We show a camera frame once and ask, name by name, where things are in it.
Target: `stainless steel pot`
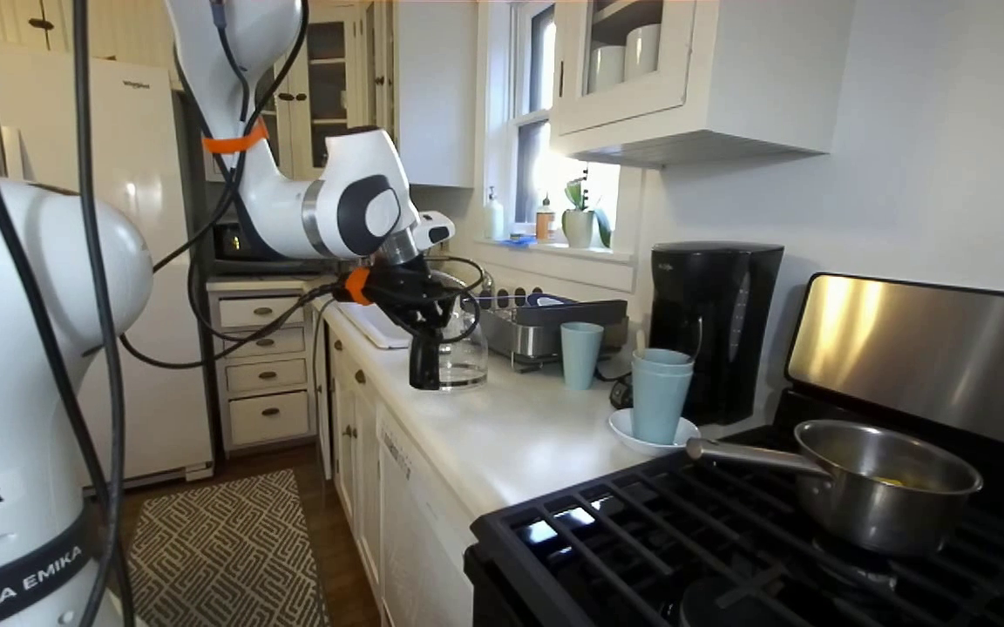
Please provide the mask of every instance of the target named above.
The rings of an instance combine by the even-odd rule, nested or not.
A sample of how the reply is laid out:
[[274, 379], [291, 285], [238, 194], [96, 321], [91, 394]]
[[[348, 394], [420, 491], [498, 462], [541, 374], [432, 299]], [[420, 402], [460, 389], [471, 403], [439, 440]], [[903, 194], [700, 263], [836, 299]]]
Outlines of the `stainless steel pot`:
[[833, 537], [891, 557], [934, 552], [983, 476], [914, 436], [817, 418], [793, 424], [803, 454], [685, 443], [693, 460], [735, 460], [798, 474], [798, 505]]

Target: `potted plant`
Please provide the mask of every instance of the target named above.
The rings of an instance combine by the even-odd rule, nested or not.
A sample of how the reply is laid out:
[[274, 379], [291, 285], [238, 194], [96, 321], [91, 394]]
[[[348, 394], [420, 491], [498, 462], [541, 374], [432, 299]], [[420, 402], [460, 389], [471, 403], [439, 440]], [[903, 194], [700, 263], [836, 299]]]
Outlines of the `potted plant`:
[[599, 210], [589, 207], [584, 170], [566, 186], [570, 210], [561, 213], [561, 231], [568, 247], [610, 247], [610, 224]]

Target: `kitchen counter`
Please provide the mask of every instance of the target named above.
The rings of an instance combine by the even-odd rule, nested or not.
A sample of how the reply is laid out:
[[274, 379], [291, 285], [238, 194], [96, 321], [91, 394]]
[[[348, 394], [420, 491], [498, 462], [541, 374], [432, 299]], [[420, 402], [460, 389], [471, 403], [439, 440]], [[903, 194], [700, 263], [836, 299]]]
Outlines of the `kitchen counter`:
[[607, 382], [568, 389], [561, 374], [490, 360], [476, 386], [413, 389], [403, 350], [372, 350], [342, 307], [326, 324], [471, 517], [648, 460], [607, 427]]

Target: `floor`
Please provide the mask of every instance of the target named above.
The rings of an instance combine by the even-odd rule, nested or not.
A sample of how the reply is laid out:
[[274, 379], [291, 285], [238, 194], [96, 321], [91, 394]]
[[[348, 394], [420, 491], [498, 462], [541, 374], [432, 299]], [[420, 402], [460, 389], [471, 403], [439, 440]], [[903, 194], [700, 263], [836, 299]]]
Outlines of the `floor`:
[[[241, 460], [226, 460], [226, 466], [217, 472], [211, 482], [232, 482], [269, 472], [296, 472], [301, 483], [301, 505], [306, 517], [306, 534], [316, 554], [319, 590], [326, 595], [330, 627], [375, 627], [378, 612], [358, 561], [358, 552], [351, 545], [351, 528], [339, 508], [334, 488], [319, 476], [313, 446], [291, 446], [291, 450], [272, 450], [253, 454]], [[133, 537], [136, 517], [143, 508], [143, 497], [162, 495], [162, 491], [189, 491], [194, 483], [162, 483], [162, 488], [139, 488], [127, 491], [121, 502], [121, 537]]]

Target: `white robot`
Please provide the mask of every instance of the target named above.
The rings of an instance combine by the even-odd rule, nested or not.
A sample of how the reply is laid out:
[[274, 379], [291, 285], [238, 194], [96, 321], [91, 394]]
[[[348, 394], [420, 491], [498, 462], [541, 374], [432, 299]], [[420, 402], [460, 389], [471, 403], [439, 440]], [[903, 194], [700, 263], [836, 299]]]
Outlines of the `white robot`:
[[[290, 52], [301, 13], [301, 0], [169, 0], [176, 59], [217, 141], [243, 137], [241, 84], [256, 84]], [[79, 382], [87, 351], [100, 344], [79, 200], [23, 181], [0, 181], [0, 193], [35, 267], [65, 374]], [[261, 242], [280, 256], [378, 259], [394, 267], [394, 281], [372, 285], [375, 303], [394, 312], [428, 311], [434, 290], [420, 275], [420, 252], [454, 236], [454, 224], [410, 207], [403, 169], [382, 134], [330, 141], [326, 170], [311, 186], [284, 181], [269, 142], [256, 141], [243, 155], [241, 200]], [[116, 328], [125, 331], [151, 299], [151, 252], [112, 210], [100, 210], [96, 225]], [[79, 450], [0, 236], [0, 624], [83, 620], [79, 611], [96, 580], [79, 540], [83, 483]], [[100, 602], [95, 624], [121, 624], [118, 602]]]

